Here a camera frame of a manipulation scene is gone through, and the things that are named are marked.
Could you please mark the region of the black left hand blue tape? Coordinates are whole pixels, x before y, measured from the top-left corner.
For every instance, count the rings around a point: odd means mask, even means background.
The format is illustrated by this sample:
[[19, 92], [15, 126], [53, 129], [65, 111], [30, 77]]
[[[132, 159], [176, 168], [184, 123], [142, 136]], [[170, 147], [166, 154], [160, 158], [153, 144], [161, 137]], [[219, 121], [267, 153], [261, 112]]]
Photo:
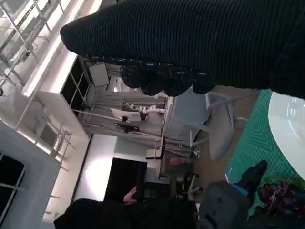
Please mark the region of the black left hand blue tape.
[[248, 197], [250, 201], [254, 202], [255, 192], [258, 189], [261, 179], [267, 170], [267, 161], [262, 160], [255, 166], [249, 167], [241, 177], [238, 183], [232, 184], [239, 192]]

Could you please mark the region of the black knitted gloved right hand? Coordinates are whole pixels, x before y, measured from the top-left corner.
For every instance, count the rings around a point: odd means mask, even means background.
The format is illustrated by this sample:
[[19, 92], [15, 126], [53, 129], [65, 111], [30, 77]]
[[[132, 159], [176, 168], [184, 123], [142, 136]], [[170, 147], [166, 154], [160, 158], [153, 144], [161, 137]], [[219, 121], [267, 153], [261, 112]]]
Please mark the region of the black knitted gloved right hand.
[[145, 95], [218, 85], [305, 96], [302, 0], [126, 0], [61, 28], [65, 47], [120, 66]]

